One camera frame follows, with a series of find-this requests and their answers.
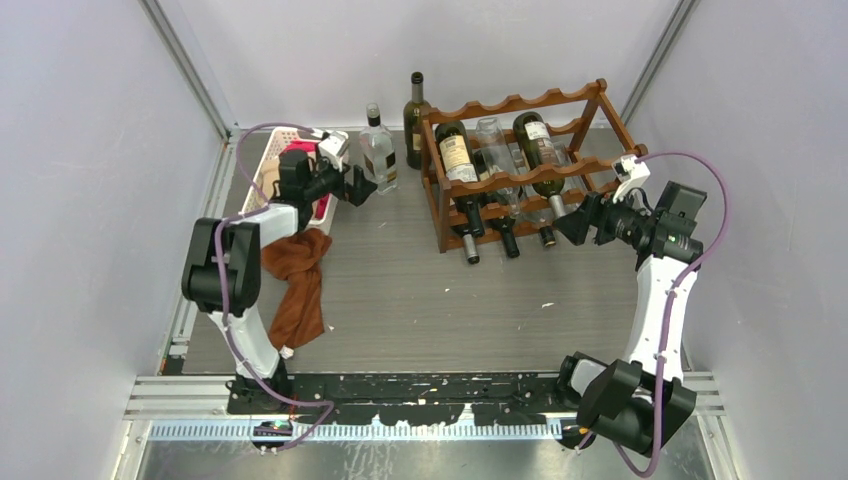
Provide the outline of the clear bottle black cap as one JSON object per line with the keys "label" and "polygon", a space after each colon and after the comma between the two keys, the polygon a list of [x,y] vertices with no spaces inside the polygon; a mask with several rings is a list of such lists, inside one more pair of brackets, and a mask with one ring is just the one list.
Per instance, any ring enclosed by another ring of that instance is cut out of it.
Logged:
{"label": "clear bottle black cap", "polygon": [[391,131],[382,123],[376,103],[366,106],[367,125],[359,133],[365,168],[377,185],[376,192],[385,195],[397,187],[396,155]]}

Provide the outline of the dark wine bottle front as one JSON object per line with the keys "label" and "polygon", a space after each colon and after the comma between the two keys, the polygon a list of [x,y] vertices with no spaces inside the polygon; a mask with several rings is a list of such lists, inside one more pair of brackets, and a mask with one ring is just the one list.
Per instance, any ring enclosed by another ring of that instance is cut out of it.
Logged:
{"label": "dark wine bottle front", "polygon": [[[480,180],[486,180],[490,174],[482,152],[475,151],[473,153],[473,160],[478,178]],[[508,258],[519,257],[520,249],[513,231],[515,218],[511,216],[501,216],[489,219],[487,223],[494,231],[497,231],[500,234],[506,256]]]}

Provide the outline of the dark wine bottle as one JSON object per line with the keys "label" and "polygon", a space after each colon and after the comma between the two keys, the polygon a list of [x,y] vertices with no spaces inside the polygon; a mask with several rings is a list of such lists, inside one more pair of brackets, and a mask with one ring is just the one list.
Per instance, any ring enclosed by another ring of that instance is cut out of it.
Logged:
{"label": "dark wine bottle", "polygon": [[479,180],[465,126],[459,122],[448,122],[435,128],[435,139],[445,168],[451,181],[474,183]]}
{"label": "dark wine bottle", "polygon": [[[518,115],[513,121],[513,133],[529,171],[542,165],[561,165],[547,124],[540,114],[528,111]],[[563,178],[533,184],[535,192],[548,201],[555,219],[567,214],[561,196],[564,185]]]}
{"label": "dark wine bottle", "polygon": [[424,98],[424,75],[415,71],[411,74],[411,97],[403,109],[404,142],[407,165],[415,170],[421,169],[422,133],[421,116],[430,104]]}
{"label": "dark wine bottle", "polygon": [[[486,180],[490,174],[482,152],[475,151],[473,153],[473,160],[478,178],[480,180]],[[513,231],[515,218],[511,216],[501,216],[489,219],[487,223],[494,231],[497,231],[500,234],[506,256],[508,258],[519,257],[520,249]]]}

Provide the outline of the clear square liquor bottle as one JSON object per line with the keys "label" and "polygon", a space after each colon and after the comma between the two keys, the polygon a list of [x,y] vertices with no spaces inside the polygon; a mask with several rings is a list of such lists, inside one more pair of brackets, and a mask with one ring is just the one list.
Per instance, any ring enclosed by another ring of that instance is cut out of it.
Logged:
{"label": "clear square liquor bottle", "polygon": [[[522,151],[519,148],[514,148],[511,150],[511,155],[517,173],[526,174],[528,172],[528,167]],[[545,249],[549,249],[556,245],[556,235],[553,227],[551,226],[552,212],[549,209],[529,211],[526,208],[522,208],[522,215],[526,221],[532,223],[538,229],[540,242]]]}

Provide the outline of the dark wine bottle back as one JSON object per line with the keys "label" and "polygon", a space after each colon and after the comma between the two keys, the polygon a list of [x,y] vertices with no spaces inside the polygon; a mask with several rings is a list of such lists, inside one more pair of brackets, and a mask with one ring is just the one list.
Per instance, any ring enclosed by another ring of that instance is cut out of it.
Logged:
{"label": "dark wine bottle back", "polygon": [[421,169],[422,133],[421,116],[430,104],[424,98],[424,75],[415,71],[411,74],[411,97],[403,109],[404,142],[407,165],[415,170]]}

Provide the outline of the brown wooden wine rack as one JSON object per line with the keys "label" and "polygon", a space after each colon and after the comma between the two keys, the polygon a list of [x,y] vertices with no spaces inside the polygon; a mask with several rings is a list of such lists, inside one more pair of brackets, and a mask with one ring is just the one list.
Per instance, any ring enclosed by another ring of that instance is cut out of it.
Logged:
{"label": "brown wooden wine rack", "polygon": [[[428,200],[439,251],[445,253],[463,246],[462,240],[455,236],[451,230],[453,225],[466,222],[466,215],[458,212],[452,203],[452,200],[457,197],[489,193],[505,187],[525,186],[539,181],[571,177],[579,177],[584,180],[590,191],[596,191],[602,194],[614,191],[619,185],[618,180],[597,186],[590,178],[594,173],[610,171],[614,160],[600,160],[594,156],[584,157],[580,152],[580,148],[588,134],[596,112],[602,111],[606,116],[626,154],[635,154],[641,157],[648,154],[648,149],[645,145],[634,142],[618,112],[610,103],[606,95],[606,89],[606,81],[604,79],[597,79],[587,83],[580,90],[573,93],[564,93],[558,88],[552,88],[534,99],[525,99],[513,94],[507,96],[502,102],[496,105],[484,105],[478,101],[471,101],[453,112],[441,111],[433,107],[423,110],[421,117],[423,129],[421,183]],[[553,136],[568,134],[572,136],[571,142],[564,149],[567,158],[572,161],[570,165],[543,165],[526,174],[510,175],[508,173],[498,173],[489,179],[476,183],[451,181],[446,177],[445,168],[443,167],[433,132],[435,126],[451,121],[464,121],[513,112],[537,110],[541,107],[580,101],[586,103],[581,116],[564,126],[547,126],[549,133]]]}

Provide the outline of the tall slim clear bottle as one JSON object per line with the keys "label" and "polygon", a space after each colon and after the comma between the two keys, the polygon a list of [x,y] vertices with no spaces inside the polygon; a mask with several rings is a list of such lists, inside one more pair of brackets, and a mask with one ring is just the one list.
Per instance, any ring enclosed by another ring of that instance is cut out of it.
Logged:
{"label": "tall slim clear bottle", "polygon": [[[478,120],[476,125],[477,140],[480,146],[486,175],[491,177],[498,173],[517,173],[511,151],[507,145],[501,123],[496,117],[485,117]],[[521,214],[519,187],[505,187],[491,192],[499,204],[508,208],[509,216],[517,218]]]}

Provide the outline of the brown bottle gold cap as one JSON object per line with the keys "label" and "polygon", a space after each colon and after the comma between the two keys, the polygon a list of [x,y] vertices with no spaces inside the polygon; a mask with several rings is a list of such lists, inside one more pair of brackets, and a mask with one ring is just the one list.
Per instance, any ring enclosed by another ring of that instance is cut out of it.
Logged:
{"label": "brown bottle gold cap", "polygon": [[453,225],[452,231],[461,238],[463,251],[469,265],[480,262],[476,247],[476,238],[485,234],[485,227],[479,212],[479,202],[474,196],[457,197],[452,200],[458,212],[466,215],[466,222]]}

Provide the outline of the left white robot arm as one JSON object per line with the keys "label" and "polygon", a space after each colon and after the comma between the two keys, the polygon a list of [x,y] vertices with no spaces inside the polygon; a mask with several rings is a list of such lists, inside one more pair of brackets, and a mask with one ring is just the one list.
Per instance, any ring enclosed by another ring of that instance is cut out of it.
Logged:
{"label": "left white robot arm", "polygon": [[360,206],[377,189],[362,167],[345,164],[335,154],[310,156],[289,149],[278,160],[270,203],[249,213],[195,222],[181,280],[183,296],[217,325],[234,358],[231,393],[253,398],[269,413],[282,411],[293,400],[284,360],[256,305],[262,250],[305,232],[320,198],[332,195]]}

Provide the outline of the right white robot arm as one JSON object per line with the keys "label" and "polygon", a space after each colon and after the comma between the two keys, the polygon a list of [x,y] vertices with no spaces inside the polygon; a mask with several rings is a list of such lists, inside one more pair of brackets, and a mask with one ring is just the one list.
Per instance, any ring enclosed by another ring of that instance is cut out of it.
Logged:
{"label": "right white robot arm", "polygon": [[591,193],[554,223],[574,245],[594,228],[594,244],[620,240],[637,254],[637,307],[623,358],[604,363],[576,352],[564,359],[554,387],[580,427],[646,458],[696,405],[696,393],[683,385],[680,348],[694,263],[704,250],[692,233],[706,199],[701,190],[668,182],[647,212],[631,200],[615,203]]}

